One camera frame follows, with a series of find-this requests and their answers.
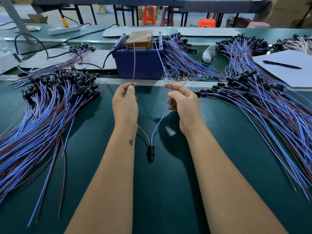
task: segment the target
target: floor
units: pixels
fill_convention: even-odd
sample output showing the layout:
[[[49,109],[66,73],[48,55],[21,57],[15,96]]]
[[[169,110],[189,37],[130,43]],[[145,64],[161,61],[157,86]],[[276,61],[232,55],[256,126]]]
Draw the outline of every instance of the floor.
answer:
[[[32,8],[31,5],[14,5],[16,8],[17,12],[21,16],[21,18],[28,18],[27,14],[36,14],[34,9]],[[91,23],[94,24],[94,20],[92,17],[91,9],[89,6],[80,6],[79,7],[82,18],[84,23]],[[112,11],[112,13],[107,13],[105,15],[103,14],[97,14],[96,11],[98,10],[98,5],[93,5],[93,9],[95,11],[95,16],[96,16],[96,21],[98,24],[104,24],[104,25],[112,25],[115,23],[115,15],[113,13],[112,7],[108,7],[107,11]],[[78,17],[75,11],[64,11],[63,14],[75,21],[78,22]],[[118,11],[118,22],[119,24],[123,25],[123,19],[122,19],[122,12]],[[60,24],[62,25],[62,21],[60,18],[60,13],[58,10],[54,11],[48,11],[43,13],[44,16],[48,16],[48,23],[49,24]],[[160,13],[158,15],[158,20],[156,21],[156,26],[160,26],[161,22],[161,15]],[[174,26],[180,26],[181,24],[181,14],[174,14]],[[188,19],[187,19],[187,24],[186,26],[197,26],[199,19],[201,18],[206,18],[207,14],[206,13],[189,13]],[[226,19],[230,16],[235,16],[235,14],[224,14],[223,16],[223,21],[221,24],[221,27],[225,27],[226,24]],[[254,14],[240,14],[240,17],[244,18],[249,18],[252,19]],[[126,25],[127,26],[132,26],[132,19],[131,19],[131,12],[125,12],[125,20],[126,20]],[[0,6],[0,23],[7,23],[11,21],[11,18],[9,15],[6,13],[4,7]],[[75,25],[76,23],[68,20],[68,24]],[[139,20],[139,26],[143,26],[142,20]]]

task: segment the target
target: pen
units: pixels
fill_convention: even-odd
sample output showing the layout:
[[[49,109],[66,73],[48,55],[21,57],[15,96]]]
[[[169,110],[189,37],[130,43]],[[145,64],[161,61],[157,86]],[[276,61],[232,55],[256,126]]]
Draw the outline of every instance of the pen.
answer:
[[[302,69],[301,67],[298,67],[298,66],[288,65],[288,64],[283,64],[283,63],[278,63],[278,62],[273,62],[273,61],[264,60],[262,62],[265,64],[278,65],[278,66],[288,67],[288,68],[292,68],[292,69]]]

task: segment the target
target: green table surface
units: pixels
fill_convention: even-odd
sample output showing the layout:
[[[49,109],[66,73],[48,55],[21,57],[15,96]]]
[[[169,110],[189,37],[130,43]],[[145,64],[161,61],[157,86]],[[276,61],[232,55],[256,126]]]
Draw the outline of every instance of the green table surface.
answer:
[[[92,26],[90,30],[91,28],[94,30],[101,27]],[[290,37],[294,33],[312,33],[311,30],[285,29],[242,31],[249,36],[263,37],[269,43],[274,43],[277,38]],[[8,32],[10,31],[5,31],[5,35],[12,36]],[[95,35],[90,38],[102,38],[101,34]],[[197,42],[202,51],[204,46],[200,46],[200,43],[219,39],[189,40]],[[222,70],[226,61],[220,58],[213,64],[216,64],[218,70]],[[113,131],[111,99],[117,87],[100,85],[101,96],[84,106],[75,117],[67,146],[67,183],[60,219],[57,218],[57,212],[63,161],[59,155],[37,225],[26,228],[48,173],[47,168],[12,191],[0,204],[0,233],[64,232],[102,159]],[[138,124],[149,136],[167,108],[167,92],[162,87],[136,88]],[[301,94],[312,99],[310,92]],[[25,110],[25,101],[21,97],[20,89],[13,90],[5,82],[0,82],[0,95],[2,133],[21,117]],[[286,230],[289,233],[312,233],[312,205],[299,188],[297,192],[292,188],[279,162],[245,115],[235,106],[213,98],[200,98],[199,101],[205,124],[221,148]],[[138,132],[135,146],[133,233],[208,233],[209,227],[194,165],[187,141],[179,130],[179,118],[175,112],[166,114],[153,138],[153,144],[156,157],[153,163],[148,163],[147,141],[142,132]]]

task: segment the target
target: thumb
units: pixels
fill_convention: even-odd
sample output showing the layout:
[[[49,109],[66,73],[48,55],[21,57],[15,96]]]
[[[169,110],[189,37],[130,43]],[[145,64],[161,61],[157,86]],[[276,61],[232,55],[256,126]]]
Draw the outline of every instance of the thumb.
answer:
[[[176,90],[169,92],[168,96],[174,99],[177,103],[181,102],[184,98],[186,98],[183,94],[181,94],[179,91]]]
[[[135,100],[135,88],[133,87],[133,85],[128,86],[126,98],[133,98]]]

